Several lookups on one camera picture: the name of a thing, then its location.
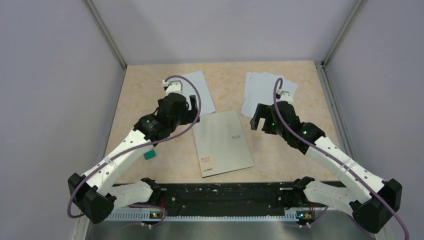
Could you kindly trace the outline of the grey black file folder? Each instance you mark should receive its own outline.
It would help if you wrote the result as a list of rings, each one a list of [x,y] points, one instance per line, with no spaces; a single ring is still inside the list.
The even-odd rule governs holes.
[[[202,115],[192,130],[203,178],[254,166],[236,110]]]

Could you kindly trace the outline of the white paper sheet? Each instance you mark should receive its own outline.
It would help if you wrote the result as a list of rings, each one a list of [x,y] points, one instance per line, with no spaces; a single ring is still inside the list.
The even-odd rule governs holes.
[[[201,100],[200,116],[214,113],[216,111],[216,108],[213,103],[213,99],[209,91],[203,72],[199,70],[199,71],[191,72],[188,74],[184,74],[182,76],[190,80],[190,82],[195,86],[195,88],[197,89],[200,95],[200,100]],[[185,80],[182,80],[181,82],[182,82],[182,93],[187,99],[189,99],[189,96],[191,95],[196,96],[195,90],[189,83],[187,83]]]

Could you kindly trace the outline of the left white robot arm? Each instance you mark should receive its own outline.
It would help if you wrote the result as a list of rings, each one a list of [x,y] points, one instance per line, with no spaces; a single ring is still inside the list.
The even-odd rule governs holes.
[[[144,178],[115,185],[129,167],[160,143],[176,139],[178,126],[192,128],[200,120],[202,101],[197,93],[186,98],[169,93],[158,100],[153,113],[142,116],[124,140],[92,169],[68,179],[70,204],[75,204],[93,224],[104,221],[113,210],[136,203],[154,207],[160,202],[159,186]]]

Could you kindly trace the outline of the white paper stack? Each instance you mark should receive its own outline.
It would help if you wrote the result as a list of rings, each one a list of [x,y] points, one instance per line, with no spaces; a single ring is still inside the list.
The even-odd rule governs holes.
[[[258,104],[273,104],[272,90],[278,78],[283,79],[282,90],[294,96],[299,85],[286,79],[283,75],[275,75],[269,72],[246,73],[243,104],[241,106],[243,116],[252,118]]]

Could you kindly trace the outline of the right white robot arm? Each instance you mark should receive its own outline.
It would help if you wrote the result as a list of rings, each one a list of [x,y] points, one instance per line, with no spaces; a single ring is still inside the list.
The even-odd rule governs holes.
[[[282,137],[290,147],[316,160],[343,184],[335,187],[303,177],[293,192],[297,205],[313,202],[337,209],[372,234],[379,233],[399,210],[403,187],[396,179],[384,180],[366,170],[336,147],[318,126],[301,122],[287,101],[259,103],[250,120],[252,130],[258,128],[260,119],[264,119],[263,132]]]

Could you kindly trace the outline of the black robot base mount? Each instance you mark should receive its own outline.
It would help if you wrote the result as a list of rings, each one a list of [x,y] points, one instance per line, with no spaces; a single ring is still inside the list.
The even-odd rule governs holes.
[[[148,205],[167,210],[168,217],[273,217],[289,210],[316,210],[293,189],[295,182],[157,183]]]

